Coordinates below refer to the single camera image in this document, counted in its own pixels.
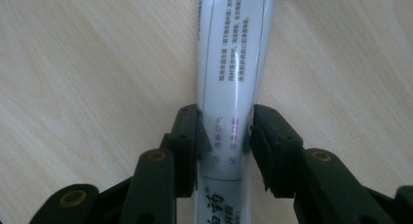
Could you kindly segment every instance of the plastic tube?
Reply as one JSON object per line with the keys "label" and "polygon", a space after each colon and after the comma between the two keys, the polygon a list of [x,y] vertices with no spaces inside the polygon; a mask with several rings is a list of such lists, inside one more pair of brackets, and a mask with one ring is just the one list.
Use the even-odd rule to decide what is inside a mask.
{"label": "plastic tube", "polygon": [[199,160],[195,223],[250,223],[247,129],[275,0],[199,0],[198,106],[211,144]]}

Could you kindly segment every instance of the white tube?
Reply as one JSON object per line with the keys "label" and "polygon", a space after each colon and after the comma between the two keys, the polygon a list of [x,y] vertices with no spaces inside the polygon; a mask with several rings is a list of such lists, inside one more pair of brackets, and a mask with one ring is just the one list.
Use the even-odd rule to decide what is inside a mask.
{"label": "white tube", "polygon": [[245,135],[275,0],[200,0],[198,106],[211,152],[199,161],[195,223],[250,223]]}

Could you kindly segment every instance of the metal screw hole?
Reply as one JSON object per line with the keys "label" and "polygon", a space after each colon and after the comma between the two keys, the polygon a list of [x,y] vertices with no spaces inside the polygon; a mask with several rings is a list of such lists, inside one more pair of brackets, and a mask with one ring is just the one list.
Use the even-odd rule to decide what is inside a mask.
{"label": "metal screw hole", "polygon": [[152,161],[161,161],[163,160],[167,155],[163,152],[153,152],[148,155],[148,158]]}
{"label": "metal screw hole", "polygon": [[323,152],[321,152],[321,151],[316,151],[316,152],[314,152],[314,153],[312,154],[312,156],[313,156],[314,158],[316,158],[317,160],[322,161],[322,162],[329,162],[329,161],[331,161],[331,156],[328,155],[328,154],[326,154],[326,153],[323,153]]}
{"label": "metal screw hole", "polygon": [[75,190],[64,194],[58,201],[61,207],[73,207],[82,203],[88,196],[84,190]]}

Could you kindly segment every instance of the wood grain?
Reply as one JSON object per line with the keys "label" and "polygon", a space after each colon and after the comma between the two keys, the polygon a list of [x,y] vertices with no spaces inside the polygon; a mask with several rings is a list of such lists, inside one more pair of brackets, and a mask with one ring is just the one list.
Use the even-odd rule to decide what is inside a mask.
{"label": "wood grain", "polygon": [[[197,0],[0,0],[0,220],[103,191],[196,102]],[[277,0],[259,103],[388,196],[413,184],[413,0]],[[296,223],[253,166],[253,223]],[[193,201],[178,201],[191,223]]]}

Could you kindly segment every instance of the light wood surface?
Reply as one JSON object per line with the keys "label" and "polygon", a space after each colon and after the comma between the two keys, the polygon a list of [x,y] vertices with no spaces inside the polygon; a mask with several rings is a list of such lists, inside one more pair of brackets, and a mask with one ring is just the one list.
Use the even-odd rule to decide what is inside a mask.
{"label": "light wood surface", "polygon": [[[0,0],[0,220],[131,176],[196,102],[197,0]],[[277,0],[259,103],[388,196],[413,184],[413,0]],[[296,223],[253,166],[252,222]],[[178,201],[191,223],[193,201]]]}

